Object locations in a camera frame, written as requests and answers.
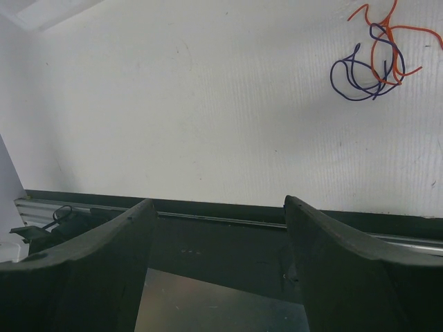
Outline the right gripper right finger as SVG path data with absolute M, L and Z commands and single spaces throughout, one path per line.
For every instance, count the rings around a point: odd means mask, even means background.
M 284 201 L 310 331 L 441 331 L 442 258 Z

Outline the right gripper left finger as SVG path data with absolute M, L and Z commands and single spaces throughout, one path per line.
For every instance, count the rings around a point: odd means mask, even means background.
M 133 331 L 154 230 L 152 200 L 58 246 L 1 264 L 2 331 Z

